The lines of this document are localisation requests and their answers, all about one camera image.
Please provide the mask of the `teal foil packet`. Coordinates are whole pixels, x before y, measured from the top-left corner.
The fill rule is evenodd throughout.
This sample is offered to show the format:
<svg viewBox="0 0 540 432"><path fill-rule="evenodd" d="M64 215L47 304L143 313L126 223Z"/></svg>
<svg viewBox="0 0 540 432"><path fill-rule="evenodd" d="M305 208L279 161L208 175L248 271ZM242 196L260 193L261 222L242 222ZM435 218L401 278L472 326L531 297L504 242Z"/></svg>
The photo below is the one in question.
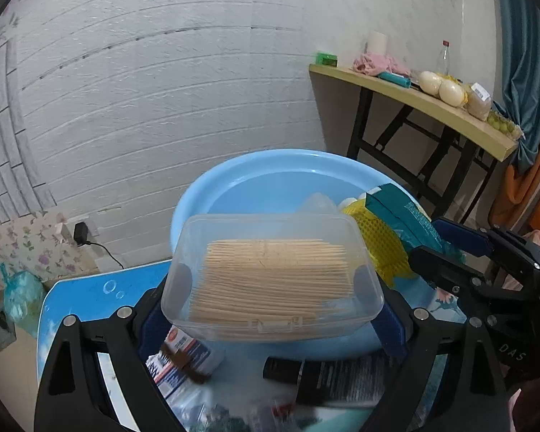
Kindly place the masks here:
<svg viewBox="0 0 540 432"><path fill-rule="evenodd" d="M444 252L442 239L429 218L409 195L393 183L369 190L366 208L396 233L407 253L418 247Z"/></svg>

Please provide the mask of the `yellow mesh bag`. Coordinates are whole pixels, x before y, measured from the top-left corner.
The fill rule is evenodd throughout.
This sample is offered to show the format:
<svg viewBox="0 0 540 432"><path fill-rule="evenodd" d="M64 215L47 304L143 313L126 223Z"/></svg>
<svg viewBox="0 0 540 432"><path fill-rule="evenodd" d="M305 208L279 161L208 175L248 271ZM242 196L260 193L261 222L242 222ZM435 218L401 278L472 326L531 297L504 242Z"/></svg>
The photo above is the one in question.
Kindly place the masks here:
<svg viewBox="0 0 540 432"><path fill-rule="evenodd" d="M366 199L340 211L356 221L378 276L393 288L396 279L417 279L398 235L366 208Z"/></svg>

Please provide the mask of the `black lotion bottle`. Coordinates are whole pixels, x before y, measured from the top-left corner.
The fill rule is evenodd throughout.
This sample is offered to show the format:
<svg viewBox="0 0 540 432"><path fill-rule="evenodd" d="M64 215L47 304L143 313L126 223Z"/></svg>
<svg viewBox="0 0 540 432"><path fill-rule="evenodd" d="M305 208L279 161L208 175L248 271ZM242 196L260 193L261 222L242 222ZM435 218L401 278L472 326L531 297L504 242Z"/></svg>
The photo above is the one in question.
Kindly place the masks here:
<svg viewBox="0 0 540 432"><path fill-rule="evenodd" d="M329 361L269 357L262 377L296 386L300 406L368 409L377 405L397 367L397 361L381 350Z"/></svg>

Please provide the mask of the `clear toothpick box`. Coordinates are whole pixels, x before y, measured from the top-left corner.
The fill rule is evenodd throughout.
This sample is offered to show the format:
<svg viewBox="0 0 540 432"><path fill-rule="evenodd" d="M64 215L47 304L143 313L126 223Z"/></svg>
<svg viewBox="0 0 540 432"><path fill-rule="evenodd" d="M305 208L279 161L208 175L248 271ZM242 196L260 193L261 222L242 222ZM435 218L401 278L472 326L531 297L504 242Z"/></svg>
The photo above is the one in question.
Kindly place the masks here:
<svg viewBox="0 0 540 432"><path fill-rule="evenodd" d="M340 244L324 237L218 238L207 244L189 319L214 323L224 340L288 342L354 333L384 296L352 217ZM168 276L189 269L171 261Z"/></svg>

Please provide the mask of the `clear plastic bottle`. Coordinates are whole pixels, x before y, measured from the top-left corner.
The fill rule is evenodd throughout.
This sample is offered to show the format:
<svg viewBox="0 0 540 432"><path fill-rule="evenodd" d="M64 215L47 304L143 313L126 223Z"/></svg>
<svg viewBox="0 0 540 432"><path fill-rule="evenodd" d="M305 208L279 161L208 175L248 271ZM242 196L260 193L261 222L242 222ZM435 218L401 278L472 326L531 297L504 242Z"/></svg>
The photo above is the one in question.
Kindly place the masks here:
<svg viewBox="0 0 540 432"><path fill-rule="evenodd" d="M302 431L296 405L285 399L272 399L251 407L248 423L253 432Z"/></svg>

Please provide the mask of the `frosted plastic container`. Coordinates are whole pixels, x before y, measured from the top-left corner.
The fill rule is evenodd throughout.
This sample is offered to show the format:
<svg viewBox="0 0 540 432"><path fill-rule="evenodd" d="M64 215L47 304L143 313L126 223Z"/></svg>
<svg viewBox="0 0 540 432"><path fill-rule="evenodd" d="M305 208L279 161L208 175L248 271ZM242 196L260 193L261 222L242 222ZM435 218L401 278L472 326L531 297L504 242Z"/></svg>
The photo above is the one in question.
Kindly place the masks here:
<svg viewBox="0 0 540 432"><path fill-rule="evenodd" d="M298 213L315 213L316 215L335 215L338 206L323 193L313 193L296 210Z"/></svg>

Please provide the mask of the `wooden side table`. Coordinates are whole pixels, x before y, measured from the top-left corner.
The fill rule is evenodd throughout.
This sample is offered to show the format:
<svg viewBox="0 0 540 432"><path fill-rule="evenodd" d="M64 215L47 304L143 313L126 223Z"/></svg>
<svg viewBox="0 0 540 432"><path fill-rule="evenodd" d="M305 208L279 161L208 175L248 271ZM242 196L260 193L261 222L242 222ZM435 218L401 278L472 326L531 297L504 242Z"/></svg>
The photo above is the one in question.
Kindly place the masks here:
<svg viewBox="0 0 540 432"><path fill-rule="evenodd" d="M326 148L386 173L432 216L465 222L517 143L461 108L349 68L308 68Z"/></svg>

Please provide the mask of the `banded floss pick box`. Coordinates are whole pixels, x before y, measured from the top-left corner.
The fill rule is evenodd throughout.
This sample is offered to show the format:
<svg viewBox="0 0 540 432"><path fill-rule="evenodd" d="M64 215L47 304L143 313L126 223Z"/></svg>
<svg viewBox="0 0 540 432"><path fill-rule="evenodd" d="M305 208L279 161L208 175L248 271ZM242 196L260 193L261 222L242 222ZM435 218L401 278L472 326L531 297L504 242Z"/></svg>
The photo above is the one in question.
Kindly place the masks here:
<svg viewBox="0 0 540 432"><path fill-rule="evenodd" d="M146 360L146 367L163 397L173 401L204 385L223 359L221 351L172 325L160 350Z"/></svg>

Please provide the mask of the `bagged grain packet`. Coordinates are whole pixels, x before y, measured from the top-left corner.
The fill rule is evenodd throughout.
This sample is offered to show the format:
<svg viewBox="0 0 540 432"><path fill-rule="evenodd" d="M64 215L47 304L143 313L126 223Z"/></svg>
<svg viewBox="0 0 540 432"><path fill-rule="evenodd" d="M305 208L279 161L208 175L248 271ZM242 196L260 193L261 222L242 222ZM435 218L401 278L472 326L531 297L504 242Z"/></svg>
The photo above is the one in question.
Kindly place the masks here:
<svg viewBox="0 0 540 432"><path fill-rule="evenodd" d="M486 121L492 108L491 94L477 82L469 85L466 92L468 96L465 104L467 112L478 120Z"/></svg>

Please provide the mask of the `teal curtain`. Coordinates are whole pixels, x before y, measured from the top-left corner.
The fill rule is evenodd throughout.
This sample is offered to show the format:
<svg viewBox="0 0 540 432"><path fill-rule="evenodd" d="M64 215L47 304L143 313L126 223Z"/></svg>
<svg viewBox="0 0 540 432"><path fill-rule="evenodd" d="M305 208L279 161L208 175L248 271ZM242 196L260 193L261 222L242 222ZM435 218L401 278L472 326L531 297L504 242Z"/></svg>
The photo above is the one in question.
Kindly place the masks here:
<svg viewBox="0 0 540 432"><path fill-rule="evenodd" d="M499 0L502 104L522 134L512 165L529 171L540 155L540 9L533 0Z"/></svg>

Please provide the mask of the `glass bottle red cap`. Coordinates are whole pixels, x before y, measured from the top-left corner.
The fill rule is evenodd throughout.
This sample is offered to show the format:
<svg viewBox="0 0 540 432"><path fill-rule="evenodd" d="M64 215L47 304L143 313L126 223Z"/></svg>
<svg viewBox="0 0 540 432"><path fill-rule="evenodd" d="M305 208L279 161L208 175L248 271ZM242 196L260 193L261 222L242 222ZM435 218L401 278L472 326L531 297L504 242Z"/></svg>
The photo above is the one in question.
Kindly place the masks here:
<svg viewBox="0 0 540 432"><path fill-rule="evenodd" d="M450 61L450 42L444 40L437 61L437 72L444 76L448 76L450 74Z"/></svg>

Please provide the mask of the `teal tube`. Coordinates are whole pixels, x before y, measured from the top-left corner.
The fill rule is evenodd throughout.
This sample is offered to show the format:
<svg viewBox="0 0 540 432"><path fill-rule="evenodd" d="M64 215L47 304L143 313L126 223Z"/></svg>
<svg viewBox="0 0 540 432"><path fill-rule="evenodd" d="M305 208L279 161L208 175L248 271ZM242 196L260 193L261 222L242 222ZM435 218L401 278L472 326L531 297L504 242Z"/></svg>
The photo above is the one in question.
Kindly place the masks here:
<svg viewBox="0 0 540 432"><path fill-rule="evenodd" d="M411 79L405 75L384 71L382 73L379 73L377 77L381 80L390 82L406 89L409 89L411 87Z"/></svg>

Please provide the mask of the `pink cloth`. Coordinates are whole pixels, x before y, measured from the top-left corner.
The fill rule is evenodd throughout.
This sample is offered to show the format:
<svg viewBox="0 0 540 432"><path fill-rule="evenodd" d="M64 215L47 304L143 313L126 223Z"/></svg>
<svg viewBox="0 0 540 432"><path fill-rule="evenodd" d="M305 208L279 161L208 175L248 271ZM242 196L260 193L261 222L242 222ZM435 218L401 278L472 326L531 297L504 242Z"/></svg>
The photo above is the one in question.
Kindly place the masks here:
<svg viewBox="0 0 540 432"><path fill-rule="evenodd" d="M352 69L367 76L378 76L380 73L389 72L401 76L411 76L411 70L393 56L373 54L366 52L354 60Z"/></svg>

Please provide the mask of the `white paper roll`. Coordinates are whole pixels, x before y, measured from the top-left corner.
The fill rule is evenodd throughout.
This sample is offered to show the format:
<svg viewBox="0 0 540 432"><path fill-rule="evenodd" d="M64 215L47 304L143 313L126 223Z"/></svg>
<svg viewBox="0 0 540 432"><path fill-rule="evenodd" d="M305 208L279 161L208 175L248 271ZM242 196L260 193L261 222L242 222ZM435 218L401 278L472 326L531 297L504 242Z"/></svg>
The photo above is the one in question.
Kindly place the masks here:
<svg viewBox="0 0 540 432"><path fill-rule="evenodd" d="M366 50L375 55L385 56L387 53L388 36L378 31L372 31L366 43Z"/></svg>

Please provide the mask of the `green small box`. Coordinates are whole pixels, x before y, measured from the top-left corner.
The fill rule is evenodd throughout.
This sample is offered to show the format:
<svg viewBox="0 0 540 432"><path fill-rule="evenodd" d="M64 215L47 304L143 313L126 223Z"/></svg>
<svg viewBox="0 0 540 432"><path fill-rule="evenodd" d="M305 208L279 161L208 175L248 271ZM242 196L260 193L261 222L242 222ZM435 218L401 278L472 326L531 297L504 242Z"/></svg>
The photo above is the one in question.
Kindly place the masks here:
<svg viewBox="0 0 540 432"><path fill-rule="evenodd" d="M337 66L337 56L330 53L319 52L315 57L315 64L318 66Z"/></svg>

